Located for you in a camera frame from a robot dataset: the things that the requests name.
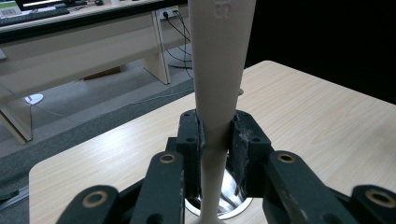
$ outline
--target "desk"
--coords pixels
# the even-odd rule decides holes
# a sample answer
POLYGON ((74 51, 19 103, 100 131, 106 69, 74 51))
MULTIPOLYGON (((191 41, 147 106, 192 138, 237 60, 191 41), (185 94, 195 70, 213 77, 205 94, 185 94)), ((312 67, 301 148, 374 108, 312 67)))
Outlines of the desk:
MULTIPOLYGON (((177 2, 186 1, 124 0, 113 7, 105 0, 100 7, 1 27, 0 49, 7 58, 0 60, 0 119, 24 144, 32 139, 30 106, 20 98, 138 59, 170 83, 163 53, 184 44, 184 37, 160 21, 156 9, 177 2)), ((189 25, 187 5, 179 11, 189 25)), ((182 30, 178 18, 174 24, 182 30)))
MULTIPOLYGON (((395 105, 274 62, 246 69, 241 88, 237 109, 253 116, 275 150, 301 156, 328 187, 346 195, 362 184, 396 191, 395 105)), ((122 191, 143 178, 194 99, 192 93, 34 166, 31 223, 54 223, 85 188, 122 191)), ((186 210, 186 223, 193 219, 186 210)), ((262 200, 226 222, 265 223, 262 200)))

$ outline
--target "power strip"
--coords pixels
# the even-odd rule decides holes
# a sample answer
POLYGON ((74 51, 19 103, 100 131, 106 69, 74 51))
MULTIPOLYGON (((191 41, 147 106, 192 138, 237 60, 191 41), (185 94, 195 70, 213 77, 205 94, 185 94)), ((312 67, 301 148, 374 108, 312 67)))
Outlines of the power strip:
POLYGON ((174 6, 174 7, 165 7, 165 8, 161 8, 159 9, 160 12, 160 20, 166 20, 164 14, 168 14, 168 19, 172 18, 172 17, 176 17, 176 11, 178 11, 178 6, 174 6))

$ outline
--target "desk leg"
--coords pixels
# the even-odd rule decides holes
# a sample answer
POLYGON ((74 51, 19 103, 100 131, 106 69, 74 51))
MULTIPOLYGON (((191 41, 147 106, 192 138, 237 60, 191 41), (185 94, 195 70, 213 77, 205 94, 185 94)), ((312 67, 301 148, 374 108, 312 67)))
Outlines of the desk leg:
POLYGON ((169 68, 165 61, 165 57, 163 56, 163 53, 165 52, 165 46, 163 44, 163 30, 161 27, 160 17, 157 14, 158 10, 151 12, 155 42, 157 52, 159 53, 142 59, 142 63, 145 69, 158 78, 163 84, 169 84, 171 82, 169 68))
POLYGON ((22 145, 32 140, 30 105, 23 100, 14 100, 0 106, 0 121, 22 145))

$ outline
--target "black wall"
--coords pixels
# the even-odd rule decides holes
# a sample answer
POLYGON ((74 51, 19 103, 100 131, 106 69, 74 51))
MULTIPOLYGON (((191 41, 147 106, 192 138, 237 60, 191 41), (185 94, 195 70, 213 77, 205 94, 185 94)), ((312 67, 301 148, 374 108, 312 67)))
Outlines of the black wall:
POLYGON ((257 0, 247 66, 263 60, 396 104, 396 1, 257 0))

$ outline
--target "black keyboard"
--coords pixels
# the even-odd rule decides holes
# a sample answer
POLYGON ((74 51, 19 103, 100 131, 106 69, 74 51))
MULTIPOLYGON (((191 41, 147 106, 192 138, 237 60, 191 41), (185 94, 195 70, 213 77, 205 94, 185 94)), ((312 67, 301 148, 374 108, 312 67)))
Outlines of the black keyboard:
POLYGON ((40 12, 25 14, 25 15, 16 16, 16 17, 3 18, 3 19, 0 19, 0 27, 23 23, 23 22, 27 22, 27 21, 37 21, 37 20, 46 19, 46 18, 50 18, 50 17, 62 16, 62 15, 69 14, 69 13, 70 12, 69 12, 69 10, 67 10, 67 8, 56 8, 56 9, 48 10, 48 11, 40 11, 40 12))

